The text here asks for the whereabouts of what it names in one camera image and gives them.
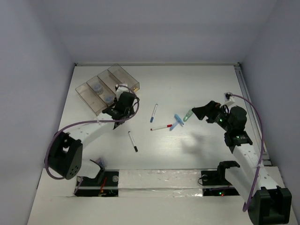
red marker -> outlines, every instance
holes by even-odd
[[[172,126],[172,124],[169,125],[165,125],[165,126],[161,126],[161,127],[156,127],[156,128],[151,128],[150,130],[160,130],[160,129],[164,129],[164,128],[170,128]]]

gray wall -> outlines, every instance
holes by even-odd
[[[39,0],[0,1],[0,224],[27,224],[74,68]]]
[[[242,63],[251,100],[262,114],[266,145],[300,216],[300,1],[279,0]]]
[[[238,62],[275,0],[44,0],[75,62]]]

blue marker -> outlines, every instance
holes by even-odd
[[[153,122],[153,120],[154,120],[154,115],[155,115],[155,112],[156,112],[156,109],[158,108],[158,105],[157,104],[155,104],[155,106],[154,106],[154,110],[153,110],[153,113],[152,113],[152,116],[151,116],[151,119],[150,119],[150,123],[152,123]]]
[[[184,125],[182,119],[179,117],[179,115],[174,115],[176,122],[170,127],[170,131],[172,131],[178,124]]]

green object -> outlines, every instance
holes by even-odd
[[[183,122],[186,122],[191,117],[191,115],[193,115],[193,111],[190,109],[183,118]]]

black marker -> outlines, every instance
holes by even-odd
[[[130,131],[128,131],[128,135],[129,135],[129,138],[130,138],[130,140],[131,140],[131,143],[132,143],[132,145],[133,145],[133,147],[134,147],[134,149],[135,149],[135,152],[137,152],[137,147],[136,147],[136,145],[135,145],[135,141],[133,140],[133,137],[131,136]]]

